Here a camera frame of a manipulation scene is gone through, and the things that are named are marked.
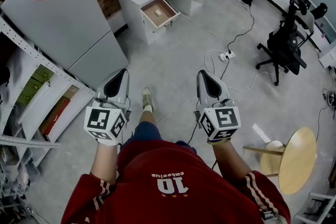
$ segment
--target shoe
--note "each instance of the shoe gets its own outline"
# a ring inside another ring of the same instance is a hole
[[[247,6],[248,7],[248,4],[246,4],[243,0],[236,0],[238,2],[240,2],[241,4],[243,4],[244,6]]]
[[[152,91],[149,87],[145,87],[142,90],[142,108],[145,108],[146,105],[150,105],[152,107],[152,111],[154,111],[153,101],[152,101]]]

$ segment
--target red object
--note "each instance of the red object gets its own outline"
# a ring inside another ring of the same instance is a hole
[[[70,103],[70,99],[66,97],[61,97],[59,101],[54,106],[53,110],[47,116],[47,118],[43,121],[40,126],[40,131],[44,135],[48,135],[55,125],[56,121],[58,120],[59,116],[62,114],[63,110],[67,107]]]
[[[286,203],[266,176],[251,172],[233,185],[171,142],[130,143],[118,155],[118,172],[116,186],[82,175],[61,223],[262,224],[261,207],[290,223]]]

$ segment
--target denim shorts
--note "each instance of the denim shorts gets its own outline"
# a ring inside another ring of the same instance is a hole
[[[123,144],[122,148],[132,143],[133,141],[155,141],[155,140],[161,140],[161,141],[163,140],[161,138],[158,128],[150,122],[143,121],[140,122],[139,125],[135,128],[134,135]],[[175,144],[189,148],[197,154],[196,149],[190,147],[184,141],[177,141]]]

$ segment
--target open drawer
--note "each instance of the open drawer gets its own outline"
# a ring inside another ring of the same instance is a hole
[[[141,12],[149,20],[151,25],[158,29],[168,25],[175,20],[180,13],[177,13],[165,0],[154,0],[143,6]]]

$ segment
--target shelving unit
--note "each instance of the shelving unit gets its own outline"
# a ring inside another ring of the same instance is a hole
[[[75,116],[95,96],[95,92],[82,82],[64,72],[55,63],[46,58],[28,40],[26,41],[0,17],[0,32],[6,35],[17,49],[7,62],[10,70],[8,86],[0,86],[3,103],[0,105],[0,144],[16,147],[19,161],[16,165],[5,165],[0,158],[0,197],[21,196],[29,183],[38,176],[36,169],[51,148],[59,147],[57,139]],[[50,87],[39,89],[35,100],[23,116],[27,106],[16,104],[23,88],[35,70],[43,65],[54,74],[49,79]],[[48,136],[43,136],[39,127],[48,113],[71,86],[78,91],[56,119]]]

